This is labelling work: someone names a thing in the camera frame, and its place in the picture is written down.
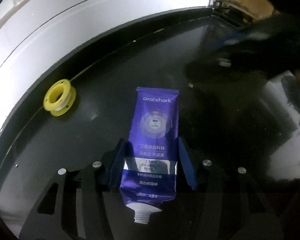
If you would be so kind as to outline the purple toothpaste tube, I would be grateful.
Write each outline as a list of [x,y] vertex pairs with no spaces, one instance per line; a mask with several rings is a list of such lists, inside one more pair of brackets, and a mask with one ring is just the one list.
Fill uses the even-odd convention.
[[134,222],[148,224],[176,195],[179,91],[137,88],[120,193]]

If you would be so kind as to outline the yellow tape spool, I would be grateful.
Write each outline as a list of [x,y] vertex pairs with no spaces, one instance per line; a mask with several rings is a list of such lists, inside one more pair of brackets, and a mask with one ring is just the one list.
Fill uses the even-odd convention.
[[43,107],[52,116],[65,114],[76,99],[76,90],[68,79],[54,83],[44,96]]

